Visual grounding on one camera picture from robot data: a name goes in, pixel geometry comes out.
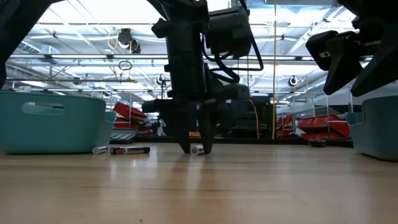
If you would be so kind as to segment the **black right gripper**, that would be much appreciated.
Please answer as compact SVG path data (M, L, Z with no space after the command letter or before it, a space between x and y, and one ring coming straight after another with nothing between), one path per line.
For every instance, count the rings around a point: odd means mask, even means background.
M328 70L323 87L326 95L342 89L358 75L351 88L355 97L397 80L397 34L382 38L387 26L393 24L397 24L396 15L356 16L352 22L356 32L329 30L307 40L310 55L322 70ZM363 69L359 58L373 54Z

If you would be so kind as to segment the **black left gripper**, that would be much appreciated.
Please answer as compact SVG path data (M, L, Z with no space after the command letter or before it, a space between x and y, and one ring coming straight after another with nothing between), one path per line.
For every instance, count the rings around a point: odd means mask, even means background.
M225 78L210 71L203 61L200 34L206 28L205 21L165 21L159 19L152 26L158 38L166 39L168 64L164 70L170 73L172 90L168 100L153 100L143 104L145 113L176 109L175 139L184 154L190 153L189 117L191 103L219 103L225 100L247 98L248 87L237 80L223 85ZM198 111L198 130L204 154L212 151L217 125L214 106L201 105Z

